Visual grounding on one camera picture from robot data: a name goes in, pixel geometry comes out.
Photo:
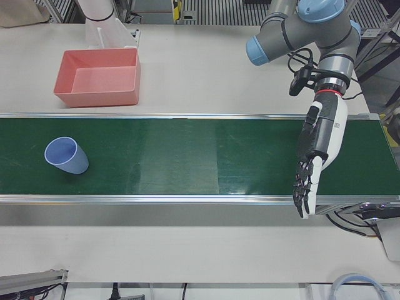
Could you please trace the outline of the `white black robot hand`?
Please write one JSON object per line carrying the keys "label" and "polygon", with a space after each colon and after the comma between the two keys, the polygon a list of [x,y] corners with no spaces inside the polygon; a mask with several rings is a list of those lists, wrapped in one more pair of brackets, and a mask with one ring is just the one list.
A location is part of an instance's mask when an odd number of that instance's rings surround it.
{"label": "white black robot hand", "polygon": [[331,89],[315,94],[299,135],[293,201],[302,219],[316,213],[321,173],[338,156],[343,141],[348,107]]}

